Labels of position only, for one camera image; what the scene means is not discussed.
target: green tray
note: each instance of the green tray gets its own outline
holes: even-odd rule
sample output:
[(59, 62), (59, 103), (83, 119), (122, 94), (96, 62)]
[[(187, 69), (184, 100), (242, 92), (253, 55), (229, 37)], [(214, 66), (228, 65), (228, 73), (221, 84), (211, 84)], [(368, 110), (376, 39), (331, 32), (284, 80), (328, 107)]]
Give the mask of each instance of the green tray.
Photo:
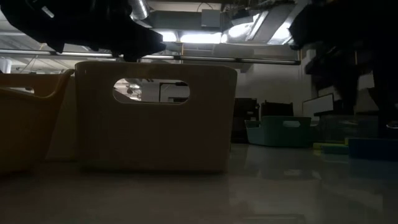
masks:
[(311, 118), (263, 116), (262, 121), (245, 121), (251, 144), (275, 147), (310, 147)]

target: floor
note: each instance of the floor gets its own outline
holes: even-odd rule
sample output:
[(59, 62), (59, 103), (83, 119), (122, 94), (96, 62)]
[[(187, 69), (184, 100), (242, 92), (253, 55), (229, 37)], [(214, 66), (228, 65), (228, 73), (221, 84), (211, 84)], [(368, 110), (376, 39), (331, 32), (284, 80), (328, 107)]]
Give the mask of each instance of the floor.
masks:
[(397, 223), (398, 163), (235, 144), (225, 175), (80, 172), (0, 179), (0, 223)]

